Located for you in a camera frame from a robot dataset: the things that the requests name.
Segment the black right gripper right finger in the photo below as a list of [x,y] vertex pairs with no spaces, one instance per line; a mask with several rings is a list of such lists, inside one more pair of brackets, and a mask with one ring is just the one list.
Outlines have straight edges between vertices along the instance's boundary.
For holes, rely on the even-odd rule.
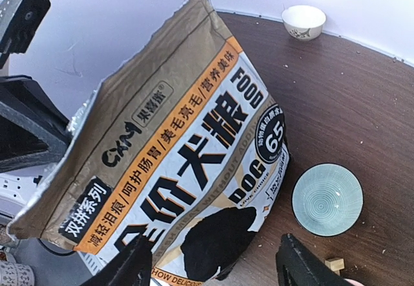
[[276,253],[279,285],[355,285],[331,271],[292,234],[284,234]]

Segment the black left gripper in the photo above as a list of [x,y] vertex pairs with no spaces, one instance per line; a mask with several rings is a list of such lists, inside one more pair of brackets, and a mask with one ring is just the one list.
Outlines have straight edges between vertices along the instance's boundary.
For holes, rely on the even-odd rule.
[[69,119],[29,76],[1,77],[1,172],[58,162]]

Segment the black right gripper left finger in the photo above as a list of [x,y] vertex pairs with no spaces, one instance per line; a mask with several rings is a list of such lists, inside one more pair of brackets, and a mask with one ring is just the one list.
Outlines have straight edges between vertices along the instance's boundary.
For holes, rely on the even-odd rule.
[[139,234],[81,286],[150,286],[151,270],[151,247],[148,239]]

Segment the dog food bag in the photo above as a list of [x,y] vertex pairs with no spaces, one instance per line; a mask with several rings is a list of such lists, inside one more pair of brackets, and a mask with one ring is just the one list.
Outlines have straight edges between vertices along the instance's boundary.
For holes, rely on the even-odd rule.
[[185,0],[80,114],[8,234],[104,261],[142,236],[153,278],[225,279],[268,217],[289,152],[282,108],[209,1]]

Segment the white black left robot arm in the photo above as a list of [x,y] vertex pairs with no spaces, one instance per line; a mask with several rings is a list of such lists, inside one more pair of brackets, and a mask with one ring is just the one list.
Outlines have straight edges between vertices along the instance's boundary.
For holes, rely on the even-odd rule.
[[59,161],[71,141],[68,123],[37,81],[1,77],[1,224],[24,207],[42,178],[11,172]]

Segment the teal ribbed ceramic bowl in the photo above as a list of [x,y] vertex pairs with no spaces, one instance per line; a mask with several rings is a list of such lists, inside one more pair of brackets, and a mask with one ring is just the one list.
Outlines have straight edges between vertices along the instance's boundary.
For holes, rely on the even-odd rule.
[[321,237],[348,231],[357,222],[363,205],[360,181],[350,170],[334,163],[309,168],[292,191],[292,211],[297,222]]

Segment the patterned white mug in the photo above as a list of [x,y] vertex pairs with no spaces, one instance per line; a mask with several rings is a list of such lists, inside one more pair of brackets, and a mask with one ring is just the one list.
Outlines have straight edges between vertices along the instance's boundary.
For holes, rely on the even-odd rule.
[[1,286],[35,286],[34,271],[17,263],[13,255],[1,251]]

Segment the white ceramic patterned bowl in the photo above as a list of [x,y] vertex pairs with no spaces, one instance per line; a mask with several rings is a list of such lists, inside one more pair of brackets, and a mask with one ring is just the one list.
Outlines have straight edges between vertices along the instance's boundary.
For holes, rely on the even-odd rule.
[[319,37],[327,20],[322,10],[309,5],[290,6],[282,12],[281,18],[289,35],[299,41]]

